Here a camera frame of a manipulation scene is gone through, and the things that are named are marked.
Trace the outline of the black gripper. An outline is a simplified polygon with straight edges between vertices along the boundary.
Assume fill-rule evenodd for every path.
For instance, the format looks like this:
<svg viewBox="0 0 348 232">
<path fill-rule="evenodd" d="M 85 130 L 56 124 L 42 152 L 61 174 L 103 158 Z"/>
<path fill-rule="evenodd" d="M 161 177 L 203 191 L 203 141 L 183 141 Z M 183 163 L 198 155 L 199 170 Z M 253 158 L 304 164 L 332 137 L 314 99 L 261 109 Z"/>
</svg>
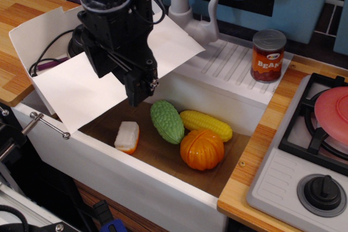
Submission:
<svg viewBox="0 0 348 232">
<path fill-rule="evenodd" d="M 92 68 L 100 78 L 115 74 L 126 87 L 129 105 L 138 106 L 158 86 L 157 62 L 147 41 L 153 29 L 151 0 L 81 4 L 78 18 L 89 32 L 86 52 Z"/>
</svg>

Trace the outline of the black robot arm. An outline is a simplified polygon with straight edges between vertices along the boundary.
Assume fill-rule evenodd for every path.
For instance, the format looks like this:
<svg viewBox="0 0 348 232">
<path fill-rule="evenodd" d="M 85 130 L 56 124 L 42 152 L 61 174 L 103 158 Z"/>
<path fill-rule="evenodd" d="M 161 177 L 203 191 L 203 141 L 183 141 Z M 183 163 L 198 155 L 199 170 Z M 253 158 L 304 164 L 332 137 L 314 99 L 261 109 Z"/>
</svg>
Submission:
<svg viewBox="0 0 348 232">
<path fill-rule="evenodd" d="M 112 73 L 126 88 L 131 106 L 152 96 L 157 62 L 148 46 L 155 21 L 153 0 L 80 0 L 80 41 L 102 78 Z"/>
</svg>

